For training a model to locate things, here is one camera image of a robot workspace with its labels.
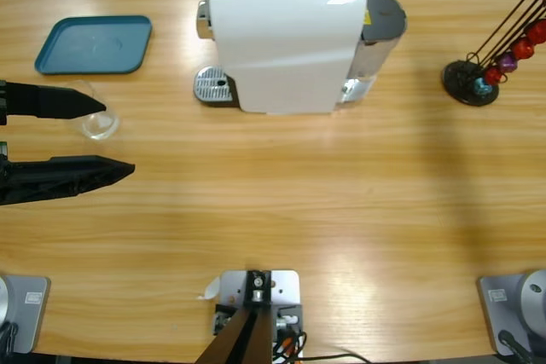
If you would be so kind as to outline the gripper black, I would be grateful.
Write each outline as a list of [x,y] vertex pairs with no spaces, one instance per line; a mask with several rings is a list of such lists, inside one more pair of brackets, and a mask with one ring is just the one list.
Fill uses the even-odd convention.
[[[0,124],[8,116],[74,119],[107,110],[95,98],[65,87],[1,81]],[[1,140],[1,204],[16,205],[75,197],[121,181],[136,167],[97,155],[13,162]]]

